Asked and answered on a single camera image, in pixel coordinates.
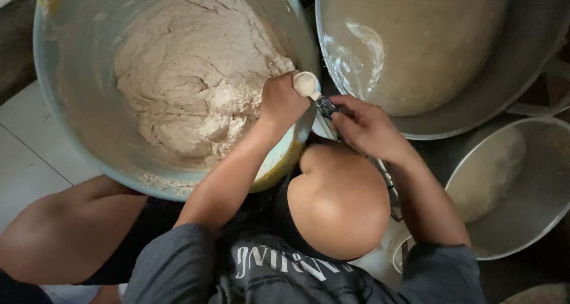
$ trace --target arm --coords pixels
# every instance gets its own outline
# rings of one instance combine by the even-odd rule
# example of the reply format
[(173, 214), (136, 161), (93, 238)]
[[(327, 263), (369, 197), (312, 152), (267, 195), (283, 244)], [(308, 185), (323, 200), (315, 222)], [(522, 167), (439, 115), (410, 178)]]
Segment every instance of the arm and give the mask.
[(293, 89), (292, 73), (263, 87), (261, 117), (188, 197), (176, 226), (194, 223), (217, 232), (237, 213), (269, 151), (303, 116), (310, 102)]
[(390, 164), (404, 221), (416, 242), (471, 245), (452, 199), (384, 111), (349, 95), (331, 100), (352, 111), (352, 118), (332, 116), (348, 144)]

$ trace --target large bowl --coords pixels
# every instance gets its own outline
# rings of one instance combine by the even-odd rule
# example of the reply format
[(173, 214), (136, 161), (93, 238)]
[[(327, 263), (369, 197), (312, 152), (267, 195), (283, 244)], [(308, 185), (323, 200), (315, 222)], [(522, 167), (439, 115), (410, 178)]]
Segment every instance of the large bowl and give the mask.
[[(113, 69), (125, 29), (158, 1), (38, 0), (35, 65), (53, 114), (107, 176), (151, 196), (185, 200), (206, 172), (189, 172), (156, 157), (137, 131)], [(299, 0), (245, 1), (273, 28), (296, 67), (319, 74), (316, 43)], [(270, 187), (293, 168), (315, 114), (312, 107), (269, 153), (252, 191)]]
[[(322, 0), (315, 1), (321, 50), (324, 47)], [(505, 23), (481, 72), (451, 101), (419, 115), (392, 117), (409, 139), (433, 140), (464, 133), (503, 112), (531, 86), (545, 63), (562, 46), (570, 24), (569, 0), (509, 0)], [(338, 90), (347, 94), (331, 74)]]
[(509, 128), (524, 137), (525, 162), (497, 206), (466, 224), (479, 260), (506, 257), (529, 247), (566, 215), (570, 209), (570, 124), (557, 118), (503, 115), (453, 138), (413, 143), (447, 189), (463, 165), (480, 156), (475, 153), (478, 149), (484, 150), (493, 137)]

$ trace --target bread dough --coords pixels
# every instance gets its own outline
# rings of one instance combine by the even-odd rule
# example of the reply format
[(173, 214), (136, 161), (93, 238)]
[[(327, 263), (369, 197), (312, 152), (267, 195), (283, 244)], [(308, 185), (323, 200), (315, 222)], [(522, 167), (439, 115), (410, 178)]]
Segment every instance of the bread dough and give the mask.
[(526, 151), (523, 134), (513, 126), (495, 133), (460, 165), (446, 190), (465, 222), (491, 212), (509, 193)]
[(115, 58), (139, 132), (169, 161), (211, 168), (259, 117), (265, 81), (295, 69), (242, 0), (162, 0)]
[(438, 107), (481, 69), (507, 0), (321, 0), (327, 66), (392, 116)]

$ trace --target aluminum pot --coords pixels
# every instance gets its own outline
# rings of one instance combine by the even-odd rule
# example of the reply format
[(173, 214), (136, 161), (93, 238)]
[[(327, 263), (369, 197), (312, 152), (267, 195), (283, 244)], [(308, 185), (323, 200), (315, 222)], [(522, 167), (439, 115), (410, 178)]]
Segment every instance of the aluminum pot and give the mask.
[[(317, 30), (324, 60), (322, 0), (315, 1)], [(498, 116), (543, 72), (570, 24), (568, 0), (509, 0), (502, 32), (481, 72), (466, 89), (440, 107), (392, 121), (409, 139), (434, 140), (464, 133)], [(339, 80), (338, 90), (347, 94)]]
[(466, 224), (479, 260), (498, 259), (525, 249), (546, 235), (567, 213), (570, 208), (570, 124), (557, 118), (517, 120), (517, 117), (501, 116), (487, 126), (450, 139), (413, 142), (447, 189), (458, 170), (476, 156), (474, 152), (512, 127), (524, 137), (525, 163), (497, 206)]

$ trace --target light blue bowl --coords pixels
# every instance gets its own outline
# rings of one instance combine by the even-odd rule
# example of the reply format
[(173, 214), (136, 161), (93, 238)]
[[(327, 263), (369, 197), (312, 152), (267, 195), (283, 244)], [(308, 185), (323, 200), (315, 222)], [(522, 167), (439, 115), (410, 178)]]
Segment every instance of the light blue bowl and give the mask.
[[(116, 87), (115, 53), (125, 28), (159, 0), (38, 0), (34, 58), (46, 102), (76, 148), (103, 173), (150, 196), (185, 200), (206, 172), (156, 157)], [(319, 75), (319, 57), (299, 0), (245, 0), (273, 28), (296, 67)], [(316, 114), (311, 107), (264, 161), (252, 187), (275, 184), (296, 163)]]

